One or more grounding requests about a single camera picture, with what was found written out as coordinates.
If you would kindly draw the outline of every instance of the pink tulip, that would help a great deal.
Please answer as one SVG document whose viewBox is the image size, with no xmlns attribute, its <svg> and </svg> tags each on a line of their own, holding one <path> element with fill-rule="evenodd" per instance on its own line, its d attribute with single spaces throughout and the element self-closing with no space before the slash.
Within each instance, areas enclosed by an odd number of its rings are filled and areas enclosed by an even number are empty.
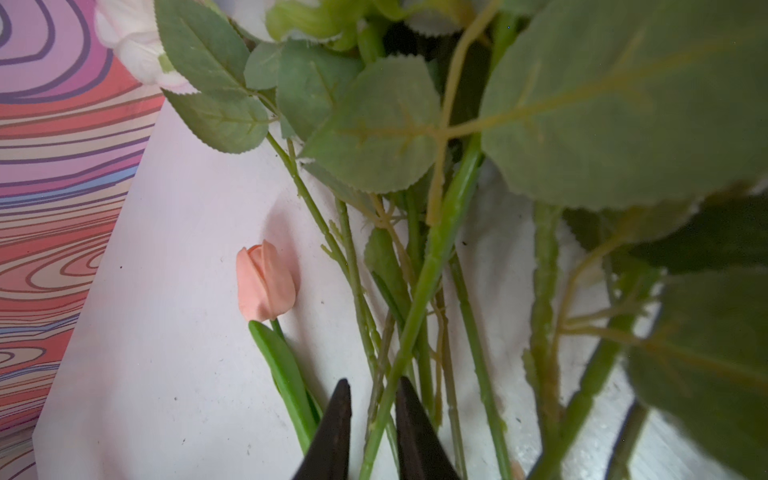
<svg viewBox="0 0 768 480">
<path fill-rule="evenodd" d="M 277 248 L 266 240 L 237 252 L 237 302 L 246 320 L 277 318 L 293 308 L 296 285 L 280 259 Z"/>
</svg>

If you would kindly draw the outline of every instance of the black pointed tool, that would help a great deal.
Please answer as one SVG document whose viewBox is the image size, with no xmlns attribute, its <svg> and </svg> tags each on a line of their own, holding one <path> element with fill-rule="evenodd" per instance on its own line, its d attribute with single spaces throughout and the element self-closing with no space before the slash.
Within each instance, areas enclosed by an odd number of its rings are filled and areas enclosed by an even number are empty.
<svg viewBox="0 0 768 480">
<path fill-rule="evenodd" d="M 293 480 L 346 480 L 352 397 L 346 379 L 333 390 L 323 420 Z"/>
<path fill-rule="evenodd" d="M 400 480 L 459 480 L 413 385 L 400 377 L 396 401 Z"/>
</svg>

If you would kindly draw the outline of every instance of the white surface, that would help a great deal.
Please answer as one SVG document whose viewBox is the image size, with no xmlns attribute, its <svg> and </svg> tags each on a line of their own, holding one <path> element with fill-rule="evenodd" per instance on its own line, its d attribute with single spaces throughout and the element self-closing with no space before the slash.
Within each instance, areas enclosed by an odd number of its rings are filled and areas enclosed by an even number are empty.
<svg viewBox="0 0 768 480">
<path fill-rule="evenodd" d="M 334 217 L 330 197 L 309 183 L 321 210 Z M 529 210 L 487 165 L 468 233 L 458 242 L 508 443 L 526 470 L 540 448 L 520 361 L 532 298 Z M 364 230 L 354 217 L 359 254 Z M 580 253 L 562 233 L 561 266 L 568 268 Z M 290 479 L 300 448 L 237 309 L 235 254 L 264 238 L 300 276 L 296 308 L 281 323 L 315 391 L 327 397 L 341 377 L 352 385 L 350 472 L 356 478 L 371 381 L 346 281 L 319 248 L 323 238 L 268 145 L 240 156 L 217 153 L 165 104 L 35 431 L 41 480 Z M 579 310 L 587 311 L 600 307 L 604 294 L 596 286 L 580 300 Z M 380 305 L 374 310 L 381 318 Z M 449 319 L 469 474 L 497 478 L 452 301 Z M 568 395 L 592 344 L 564 342 Z M 631 399 L 627 392 L 616 372 L 597 401 L 601 414 L 566 462 L 565 478 L 602 478 Z M 447 418 L 440 435 L 452 455 Z M 655 415 L 633 461 L 634 478 L 723 476 L 674 437 Z M 395 478 L 386 440 L 375 477 Z"/>
</svg>

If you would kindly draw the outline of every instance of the colorful patterned fabric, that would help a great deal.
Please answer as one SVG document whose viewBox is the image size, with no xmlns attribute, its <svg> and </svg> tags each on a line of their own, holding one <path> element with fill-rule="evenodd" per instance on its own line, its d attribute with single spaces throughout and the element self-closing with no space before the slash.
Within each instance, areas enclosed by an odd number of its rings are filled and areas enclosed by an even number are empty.
<svg viewBox="0 0 768 480">
<path fill-rule="evenodd" d="M 163 102 L 93 16 L 94 0 L 0 0 L 0 438 L 40 415 Z M 13 457 L 0 478 L 34 461 Z"/>
</svg>

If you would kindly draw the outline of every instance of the swirl pattern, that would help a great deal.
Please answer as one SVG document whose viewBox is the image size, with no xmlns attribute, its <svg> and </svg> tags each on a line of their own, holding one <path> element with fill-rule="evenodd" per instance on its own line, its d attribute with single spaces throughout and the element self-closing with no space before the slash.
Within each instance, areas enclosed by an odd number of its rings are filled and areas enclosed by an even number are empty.
<svg viewBox="0 0 768 480">
<path fill-rule="evenodd" d="M 40 415 L 163 103 L 94 7 L 0 0 L 0 438 Z M 7 460 L 0 477 L 34 478 L 31 447 Z"/>
</svg>

